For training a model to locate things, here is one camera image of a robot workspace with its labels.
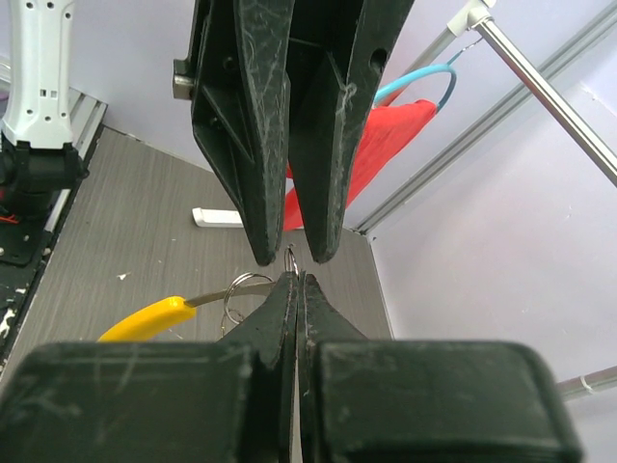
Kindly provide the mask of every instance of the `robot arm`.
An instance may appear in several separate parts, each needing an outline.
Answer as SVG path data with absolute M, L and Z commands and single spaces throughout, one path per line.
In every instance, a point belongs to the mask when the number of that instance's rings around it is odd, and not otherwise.
M 12 89 L 2 124 L 0 207 L 44 215 L 54 192 L 86 175 L 68 113 L 74 0 L 10 0 Z

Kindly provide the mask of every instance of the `white object on floor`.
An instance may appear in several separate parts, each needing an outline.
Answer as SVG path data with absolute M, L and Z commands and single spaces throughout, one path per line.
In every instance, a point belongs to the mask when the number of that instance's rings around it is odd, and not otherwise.
M 237 210 L 221 209 L 193 209 L 193 218 L 198 227 L 213 227 L 217 229 L 241 229 L 243 228 L 240 213 Z

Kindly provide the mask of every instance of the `metal shaft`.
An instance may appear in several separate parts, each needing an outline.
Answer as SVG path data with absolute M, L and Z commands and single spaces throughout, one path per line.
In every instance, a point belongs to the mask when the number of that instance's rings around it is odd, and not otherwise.
M 424 68 L 435 61 L 435 59 L 442 54 L 442 52 L 454 41 L 456 36 L 452 32 L 445 28 L 433 42 L 417 57 L 417 59 L 405 69 L 403 75 L 409 74 L 411 71 Z M 377 106 L 389 106 L 390 103 L 395 101 L 399 95 L 405 92 L 406 87 L 392 92 L 390 95 L 382 99 Z
M 617 367 L 563 381 L 557 385 L 564 400 L 574 400 L 617 387 Z
M 491 17 L 478 22 L 475 29 L 526 87 L 549 110 L 606 177 L 617 186 L 617 159 L 611 149 L 568 102 L 524 57 L 516 45 L 501 32 Z

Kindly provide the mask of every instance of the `metal ring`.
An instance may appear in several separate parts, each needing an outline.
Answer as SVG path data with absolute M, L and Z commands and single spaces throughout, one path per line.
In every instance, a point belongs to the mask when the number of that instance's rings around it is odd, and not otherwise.
M 260 273 L 243 273 L 242 275 L 240 275 L 238 278 L 236 278 L 233 282 L 231 282 L 231 285 L 229 285 L 228 287 L 228 291 L 225 293 L 225 298 L 223 299 L 223 308 L 225 309 L 225 315 L 226 317 L 231 320 L 231 322 L 235 325 L 239 325 L 242 320 L 236 320 L 235 318 L 233 318 L 231 316 L 231 312 L 229 311 L 229 299 L 231 299 L 231 296 L 233 295 L 233 292 L 238 289 L 238 287 L 240 285 L 242 285 L 244 282 L 250 280 L 251 278 L 263 278 L 265 280 L 268 280 L 269 282 L 274 282 L 274 280 L 272 280 L 270 277 L 268 277 L 267 275 L 262 275 Z
M 298 261 L 293 254 L 291 248 L 293 248 L 294 244 L 291 243 L 285 249 L 284 260 L 285 260 L 285 272 L 293 272 L 296 277 L 300 277 L 300 270 L 298 268 Z

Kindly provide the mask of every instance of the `white clamp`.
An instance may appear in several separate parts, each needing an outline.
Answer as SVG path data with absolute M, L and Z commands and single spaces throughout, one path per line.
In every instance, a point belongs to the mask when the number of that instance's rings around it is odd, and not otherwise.
M 469 14 L 472 11 L 477 12 L 479 9 L 486 12 L 486 9 L 494 7 L 495 3 L 497 3 L 497 0 L 469 0 L 465 7 L 450 19 L 447 28 L 456 37 L 461 37 L 471 27 Z

